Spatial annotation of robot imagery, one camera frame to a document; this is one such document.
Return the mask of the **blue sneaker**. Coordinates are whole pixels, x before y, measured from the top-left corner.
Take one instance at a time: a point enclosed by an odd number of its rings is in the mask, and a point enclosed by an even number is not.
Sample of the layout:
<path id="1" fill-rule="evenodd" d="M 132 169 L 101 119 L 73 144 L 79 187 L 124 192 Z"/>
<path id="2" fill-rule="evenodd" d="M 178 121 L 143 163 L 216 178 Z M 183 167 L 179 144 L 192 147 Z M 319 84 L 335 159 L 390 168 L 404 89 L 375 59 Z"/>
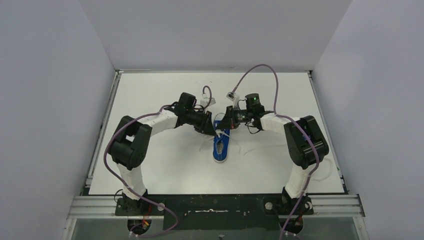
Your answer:
<path id="1" fill-rule="evenodd" d="M 213 123 L 212 123 L 215 131 L 220 130 L 220 129 L 218 129 L 218 124 L 221 122 L 221 120 L 217 119 L 218 115 L 220 115 L 220 113 L 218 113 L 215 116 Z M 227 134 L 231 134 L 230 129 L 224 129 L 223 131 Z M 218 137 L 215 136 L 215 138 L 213 140 L 212 156 L 217 163 L 223 163 L 224 161 L 226 161 L 227 156 L 228 156 L 229 143 L 230 143 L 230 140 L 226 136 L 224 136 L 222 138 L 218 138 Z"/>

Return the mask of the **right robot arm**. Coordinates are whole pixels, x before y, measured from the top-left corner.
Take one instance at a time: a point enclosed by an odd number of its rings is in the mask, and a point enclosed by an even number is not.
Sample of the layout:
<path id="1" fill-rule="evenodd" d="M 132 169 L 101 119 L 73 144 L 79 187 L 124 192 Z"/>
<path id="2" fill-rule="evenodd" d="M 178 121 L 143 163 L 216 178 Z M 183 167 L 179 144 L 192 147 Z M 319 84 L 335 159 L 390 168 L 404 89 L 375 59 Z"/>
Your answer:
<path id="1" fill-rule="evenodd" d="M 316 119 L 311 115 L 294 119 L 265 110 L 258 93 L 245 96 L 245 109 L 239 107 L 240 98 L 237 94 L 229 92 L 227 98 L 233 105 L 226 108 L 216 129 L 234 130 L 240 124 L 245 124 L 258 131 L 284 134 L 293 165 L 289 180 L 282 189 L 281 207 L 289 214 L 303 213 L 301 202 L 306 195 L 312 173 L 330 151 Z"/>

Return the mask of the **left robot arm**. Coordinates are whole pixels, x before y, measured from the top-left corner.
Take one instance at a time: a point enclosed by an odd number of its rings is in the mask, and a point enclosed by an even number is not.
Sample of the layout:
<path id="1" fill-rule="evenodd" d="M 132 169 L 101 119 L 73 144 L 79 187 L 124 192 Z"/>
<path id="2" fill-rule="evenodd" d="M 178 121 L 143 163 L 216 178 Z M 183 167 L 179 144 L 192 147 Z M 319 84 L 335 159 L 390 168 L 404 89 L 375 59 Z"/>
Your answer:
<path id="1" fill-rule="evenodd" d="M 200 134 L 216 136 L 212 113 L 196 103 L 194 95 L 183 92 L 178 101 L 162 106 L 158 112 L 121 118 L 103 154 L 106 169 L 123 185 L 122 199 L 117 204 L 120 210 L 141 214 L 154 205 L 147 199 L 141 170 L 152 136 L 183 125 L 193 126 Z"/>

